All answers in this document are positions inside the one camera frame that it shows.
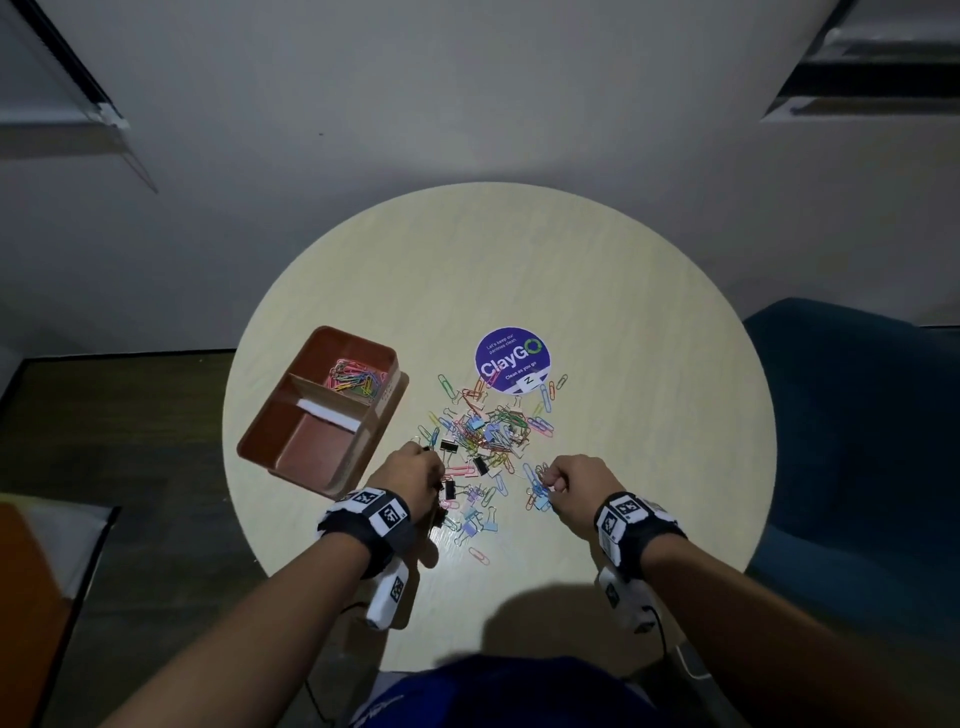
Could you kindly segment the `person's right hand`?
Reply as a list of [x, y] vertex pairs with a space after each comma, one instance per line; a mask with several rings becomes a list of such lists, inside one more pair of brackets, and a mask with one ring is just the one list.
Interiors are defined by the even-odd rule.
[[598, 457], [573, 454], [558, 455], [555, 459], [570, 459], [570, 494], [549, 498], [551, 507], [576, 536], [594, 541], [598, 510], [609, 497], [625, 492], [625, 488]]

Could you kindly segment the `person's left hand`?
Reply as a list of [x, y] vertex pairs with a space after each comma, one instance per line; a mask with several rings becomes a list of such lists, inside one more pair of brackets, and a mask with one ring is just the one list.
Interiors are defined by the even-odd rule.
[[[389, 491], [403, 500], [410, 512], [410, 443], [404, 443], [399, 449], [388, 455], [384, 463], [375, 470], [366, 480], [365, 486]], [[412, 517], [412, 523], [421, 526], [432, 524], [436, 519], [437, 510], [432, 516]]]

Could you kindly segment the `blue paper clip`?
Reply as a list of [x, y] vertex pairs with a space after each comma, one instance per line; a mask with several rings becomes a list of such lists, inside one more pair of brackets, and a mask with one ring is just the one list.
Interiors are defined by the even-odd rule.
[[536, 509], [539, 512], [552, 510], [548, 490], [542, 480], [544, 471], [545, 468], [543, 466], [534, 467], [530, 463], [523, 464], [523, 472], [530, 486], [527, 491], [528, 498], [526, 503], [526, 509], [528, 511], [532, 509]]

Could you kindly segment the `person's right forearm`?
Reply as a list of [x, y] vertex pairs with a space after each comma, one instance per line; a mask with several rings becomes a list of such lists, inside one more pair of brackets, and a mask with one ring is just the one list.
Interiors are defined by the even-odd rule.
[[753, 728], [934, 728], [932, 715], [834, 631], [676, 535], [637, 568]]

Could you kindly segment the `person's left forearm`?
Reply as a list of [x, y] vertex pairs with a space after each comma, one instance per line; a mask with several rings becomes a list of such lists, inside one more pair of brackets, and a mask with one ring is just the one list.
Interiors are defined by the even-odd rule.
[[270, 728], [354, 595], [370, 552], [324, 536], [179, 653], [101, 728]]

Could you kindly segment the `pile of colourful mixed clips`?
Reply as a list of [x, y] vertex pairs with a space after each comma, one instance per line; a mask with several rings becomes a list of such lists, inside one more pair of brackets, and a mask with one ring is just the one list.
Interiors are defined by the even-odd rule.
[[[479, 376], [474, 383], [457, 386], [443, 373], [437, 375], [438, 385], [446, 398], [441, 411], [428, 411], [426, 425], [417, 428], [416, 440], [431, 446], [440, 456], [445, 475], [440, 486], [439, 506], [443, 511], [442, 526], [456, 546], [462, 546], [481, 535], [498, 533], [498, 508], [510, 493], [520, 496], [527, 512], [529, 482], [523, 464], [535, 463], [527, 456], [537, 436], [552, 439], [555, 426], [547, 416], [559, 391], [568, 382], [564, 374], [558, 380], [549, 379], [545, 386], [529, 394], [500, 395], [489, 388]], [[439, 450], [441, 439], [459, 443], [456, 453]], [[474, 468], [474, 456], [486, 459], [489, 472], [479, 476]], [[457, 484], [457, 497], [444, 500], [444, 482], [452, 479]]]

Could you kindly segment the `black marker wristband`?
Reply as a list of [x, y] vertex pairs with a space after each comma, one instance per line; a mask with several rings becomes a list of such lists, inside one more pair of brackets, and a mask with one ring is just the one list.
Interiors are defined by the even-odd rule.
[[593, 527], [601, 552], [624, 580], [645, 579], [642, 554], [656, 538], [688, 538], [675, 516], [630, 491], [609, 495], [594, 513]]
[[369, 553], [361, 579], [383, 573], [396, 556], [403, 556], [418, 539], [406, 501], [393, 491], [365, 487], [335, 501], [317, 525], [317, 539], [344, 533]]

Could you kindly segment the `bunch of sorted paper clips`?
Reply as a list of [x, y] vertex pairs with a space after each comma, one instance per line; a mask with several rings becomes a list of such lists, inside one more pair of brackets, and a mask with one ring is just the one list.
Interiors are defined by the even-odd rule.
[[345, 396], [372, 400], [387, 379], [388, 373], [384, 370], [354, 359], [339, 358], [330, 368], [323, 385]]

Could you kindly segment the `red divided organizer tray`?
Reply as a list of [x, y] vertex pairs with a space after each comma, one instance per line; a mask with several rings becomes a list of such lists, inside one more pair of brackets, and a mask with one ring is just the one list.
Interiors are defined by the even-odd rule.
[[[339, 358], [386, 372], [378, 395], [363, 399], [326, 388]], [[236, 453], [275, 478], [338, 499], [358, 485], [408, 383], [390, 346], [320, 326], [282, 373]]]

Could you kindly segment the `purple round sticker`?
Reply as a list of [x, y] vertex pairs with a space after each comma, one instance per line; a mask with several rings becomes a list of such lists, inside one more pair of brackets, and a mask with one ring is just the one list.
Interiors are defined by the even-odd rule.
[[526, 328], [502, 326], [486, 334], [474, 352], [474, 366], [486, 386], [521, 396], [546, 386], [552, 357], [546, 341]]

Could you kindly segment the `person's blue shirt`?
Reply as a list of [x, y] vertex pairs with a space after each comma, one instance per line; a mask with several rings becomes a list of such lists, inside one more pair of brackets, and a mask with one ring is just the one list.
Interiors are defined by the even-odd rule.
[[349, 728], [671, 728], [625, 681], [571, 657], [474, 655], [377, 687]]

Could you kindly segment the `orange seat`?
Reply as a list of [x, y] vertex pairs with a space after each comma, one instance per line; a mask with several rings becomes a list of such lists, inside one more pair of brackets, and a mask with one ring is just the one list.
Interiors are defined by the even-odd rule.
[[35, 728], [119, 509], [0, 492], [0, 728]]

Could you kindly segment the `window frame with blind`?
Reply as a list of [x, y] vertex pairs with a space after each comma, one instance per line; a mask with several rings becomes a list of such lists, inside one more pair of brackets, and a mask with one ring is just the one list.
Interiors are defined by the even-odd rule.
[[960, 0], [837, 0], [764, 122], [960, 119]]
[[129, 130], [39, 0], [0, 0], [0, 163], [110, 157], [159, 193]]

